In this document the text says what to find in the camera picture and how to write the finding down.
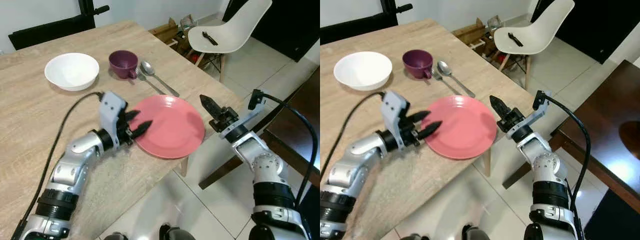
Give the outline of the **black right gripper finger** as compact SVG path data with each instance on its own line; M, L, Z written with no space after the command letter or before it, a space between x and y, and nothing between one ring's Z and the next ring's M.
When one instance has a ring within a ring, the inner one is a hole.
M205 94L199 95L199 100L202 107L210 114L214 120L220 120L222 115L222 108L209 96Z
M498 114L501 121L506 121L509 118L510 112L512 109L508 107L500 98L490 95L489 96L490 105L493 110Z

